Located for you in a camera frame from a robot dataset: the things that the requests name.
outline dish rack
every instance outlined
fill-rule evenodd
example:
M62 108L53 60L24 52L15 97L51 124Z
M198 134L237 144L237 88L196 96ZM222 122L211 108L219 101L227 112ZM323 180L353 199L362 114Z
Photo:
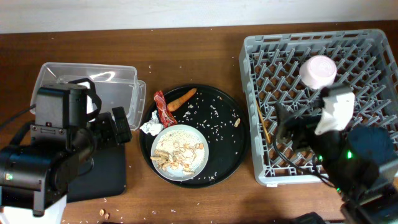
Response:
M354 115L348 126L380 126L389 130L398 151L398 68L381 30L347 30L301 34L246 37L239 55L243 90L249 110L252 158L256 180L269 187L275 184L319 182L288 166L267 144L257 113L259 103L267 131L273 137L276 127L274 105L298 111L319 98L301 81L300 66L314 55L335 61L335 83L351 87L356 95ZM319 108L302 110L300 116L320 114ZM296 165L313 172L312 154L294 153L292 141L282 152Z

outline red wrapper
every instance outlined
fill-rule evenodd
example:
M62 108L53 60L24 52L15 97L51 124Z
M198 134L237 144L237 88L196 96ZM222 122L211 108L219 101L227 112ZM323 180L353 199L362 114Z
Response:
M167 103L164 99L163 92L157 91L155 93L155 102L157 106L157 111L159 113L160 121L164 125L165 128L173 126L177 124L177 121L174 119L171 112L167 109Z

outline wooden table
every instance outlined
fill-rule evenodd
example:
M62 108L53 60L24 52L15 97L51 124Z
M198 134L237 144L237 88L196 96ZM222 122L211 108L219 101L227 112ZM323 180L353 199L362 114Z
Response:
M245 37L370 28L386 32L398 58L397 21L3 34L0 122L29 106L37 74L45 62L134 66L138 78L147 84L146 106L153 102L157 90L201 83L227 92L246 110L238 62ZM0 146L33 118L25 114L3 130ZM137 131L126 146L126 160L126 192L107 198L107 202L99 198L68 204L65 223L101 223L102 208L111 213L111 222L118 223L273 223L312 211L326 220L343 218L339 195L324 184L260 186L254 179L251 153L229 179L205 189L183 189L157 177L142 157Z

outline carrot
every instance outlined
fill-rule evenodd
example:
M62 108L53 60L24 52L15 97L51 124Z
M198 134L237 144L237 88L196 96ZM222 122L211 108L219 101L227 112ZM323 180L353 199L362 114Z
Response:
M180 98L169 103L167 105L167 109L169 109L170 112L173 112L173 111L179 109L180 106L183 105L187 100L189 100L189 98L191 98L196 92L197 92L196 88L191 89L190 91L188 91L188 93L184 94Z

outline white backdrop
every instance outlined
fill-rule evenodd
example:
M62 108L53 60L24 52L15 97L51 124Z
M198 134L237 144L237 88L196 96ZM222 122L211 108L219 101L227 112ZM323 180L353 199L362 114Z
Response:
M0 33L398 19L396 0L0 0Z

